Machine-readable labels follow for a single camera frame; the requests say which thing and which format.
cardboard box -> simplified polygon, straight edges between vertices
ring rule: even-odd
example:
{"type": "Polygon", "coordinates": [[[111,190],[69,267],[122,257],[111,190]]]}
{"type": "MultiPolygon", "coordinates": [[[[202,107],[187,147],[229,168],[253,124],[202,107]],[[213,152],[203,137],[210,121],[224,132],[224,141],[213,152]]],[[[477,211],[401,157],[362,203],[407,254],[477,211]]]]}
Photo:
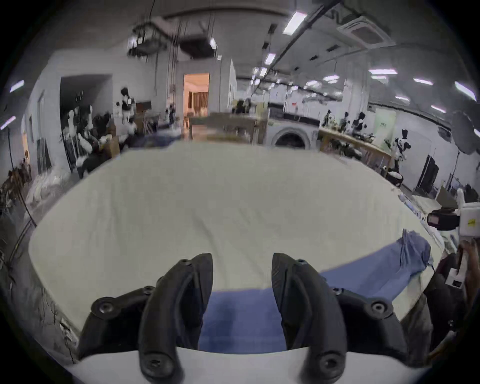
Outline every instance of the cardboard box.
{"type": "Polygon", "coordinates": [[[118,136],[115,136],[110,142],[106,143],[103,150],[108,153],[110,158],[115,158],[120,154],[120,144],[118,136]]]}

air conditioning vent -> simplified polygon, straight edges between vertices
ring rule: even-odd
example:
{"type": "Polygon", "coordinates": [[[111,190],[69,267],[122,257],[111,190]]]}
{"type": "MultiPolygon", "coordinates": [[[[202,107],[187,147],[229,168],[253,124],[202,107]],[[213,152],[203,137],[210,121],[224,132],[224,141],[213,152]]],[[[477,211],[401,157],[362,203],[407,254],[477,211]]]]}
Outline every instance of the air conditioning vent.
{"type": "Polygon", "coordinates": [[[328,48],[327,52],[333,52],[334,50],[339,49],[339,48],[340,48],[340,45],[335,44],[335,45],[332,45],[330,48],[328,48]]]}
{"type": "Polygon", "coordinates": [[[395,45],[395,42],[383,29],[365,16],[352,20],[338,27],[337,30],[345,36],[358,41],[367,49],[395,45]]]}

ceiling duct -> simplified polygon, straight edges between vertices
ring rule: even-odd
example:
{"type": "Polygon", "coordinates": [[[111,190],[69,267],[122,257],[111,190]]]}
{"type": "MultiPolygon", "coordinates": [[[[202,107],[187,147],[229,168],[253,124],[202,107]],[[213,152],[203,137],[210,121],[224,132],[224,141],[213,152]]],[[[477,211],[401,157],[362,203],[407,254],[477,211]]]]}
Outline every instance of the ceiling duct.
{"type": "Polygon", "coordinates": [[[359,42],[367,49],[391,47],[395,42],[373,21],[361,16],[337,28],[343,35],[359,42]]]}
{"type": "Polygon", "coordinates": [[[128,43],[129,56],[150,56],[167,49],[169,36],[152,22],[136,26],[133,33],[128,43]]]}
{"type": "Polygon", "coordinates": [[[215,57],[215,50],[210,39],[205,35],[186,36],[179,41],[180,49],[192,59],[208,59],[215,57]]]}

pipe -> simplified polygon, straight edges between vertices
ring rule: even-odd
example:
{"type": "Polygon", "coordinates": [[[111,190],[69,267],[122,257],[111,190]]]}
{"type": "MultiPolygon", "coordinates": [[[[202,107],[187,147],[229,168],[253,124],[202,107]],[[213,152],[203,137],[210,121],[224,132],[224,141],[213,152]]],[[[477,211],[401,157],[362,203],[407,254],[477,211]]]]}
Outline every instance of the pipe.
{"type": "MultiPolygon", "coordinates": [[[[293,38],[290,40],[290,42],[287,44],[285,49],[273,60],[272,64],[270,65],[270,68],[268,69],[267,73],[265,74],[264,78],[267,77],[267,75],[273,70],[273,68],[282,60],[282,58],[285,56],[285,54],[292,48],[292,46],[297,42],[297,40],[305,33],[307,29],[310,29],[315,22],[320,19],[322,16],[324,16],[329,10],[331,10],[333,7],[338,5],[341,0],[331,0],[329,3],[326,5],[322,5],[320,8],[318,8],[312,16],[309,18],[309,20],[303,24],[302,27],[300,27],[293,38]]],[[[257,85],[256,89],[253,91],[252,95],[257,91],[259,88],[260,84],[257,85]]]]}

washing machine door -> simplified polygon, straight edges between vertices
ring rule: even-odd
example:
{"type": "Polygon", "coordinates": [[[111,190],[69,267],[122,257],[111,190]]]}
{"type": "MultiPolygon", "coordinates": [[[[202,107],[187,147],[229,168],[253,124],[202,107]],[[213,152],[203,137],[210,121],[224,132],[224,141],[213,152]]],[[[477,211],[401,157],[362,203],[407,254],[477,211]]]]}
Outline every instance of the washing machine door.
{"type": "Polygon", "coordinates": [[[298,128],[287,127],[278,132],[272,139],[272,146],[295,149],[310,149],[310,139],[307,133],[298,128]]]}

